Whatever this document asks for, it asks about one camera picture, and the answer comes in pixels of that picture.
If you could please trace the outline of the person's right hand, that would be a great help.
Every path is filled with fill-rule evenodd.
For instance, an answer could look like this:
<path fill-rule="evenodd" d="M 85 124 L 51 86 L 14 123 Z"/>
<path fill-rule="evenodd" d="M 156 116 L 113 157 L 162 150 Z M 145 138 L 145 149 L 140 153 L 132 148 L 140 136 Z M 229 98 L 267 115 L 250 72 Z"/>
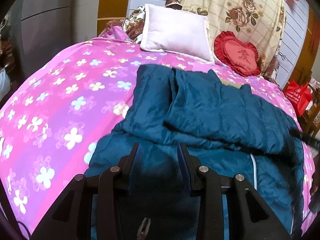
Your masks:
<path fill-rule="evenodd" d="M 313 177 L 310 189 L 310 195 L 313 196 L 319 189 L 319 178 Z"/>

